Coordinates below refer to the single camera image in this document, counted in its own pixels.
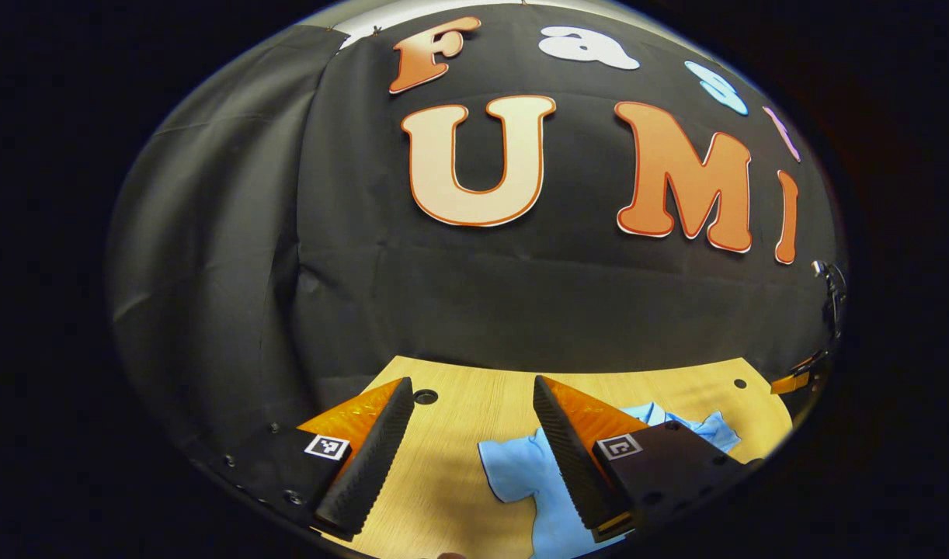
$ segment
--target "light blue cloth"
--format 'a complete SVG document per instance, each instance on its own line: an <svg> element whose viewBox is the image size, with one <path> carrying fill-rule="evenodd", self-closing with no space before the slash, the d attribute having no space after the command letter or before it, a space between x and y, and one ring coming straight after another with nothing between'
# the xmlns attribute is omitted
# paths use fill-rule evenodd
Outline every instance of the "light blue cloth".
<svg viewBox="0 0 949 559"><path fill-rule="evenodd" d="M717 449L727 453L740 438L723 421L719 411L704 422L685 421L666 413L658 404L624 408L623 411L648 425L674 420L686 425ZM536 502L534 520L534 555L530 559L571 559L620 541L625 536L596 543L585 528L564 486L561 471L554 460L543 429L533 436L504 443L478 443L481 464L485 467L488 485L501 502L533 496Z"/></svg>

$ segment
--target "wooden tabletop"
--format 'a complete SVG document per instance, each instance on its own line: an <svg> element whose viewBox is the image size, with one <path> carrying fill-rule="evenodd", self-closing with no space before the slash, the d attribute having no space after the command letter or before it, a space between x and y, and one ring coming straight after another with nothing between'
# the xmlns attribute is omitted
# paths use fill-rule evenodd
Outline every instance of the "wooden tabletop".
<svg viewBox="0 0 949 559"><path fill-rule="evenodd" d="M782 400L743 359L627 373L542 373L620 408L655 402L703 421L719 410L741 442L730 456L764 457L791 431ZM400 377L438 400L416 404L402 445L363 531L337 543L382 559L436 559L453 551L468 559L527 559L534 499L502 503L478 456L481 441L534 434L534 373L461 367L396 357L367 390ZM735 383L743 380L739 388Z"/></svg>

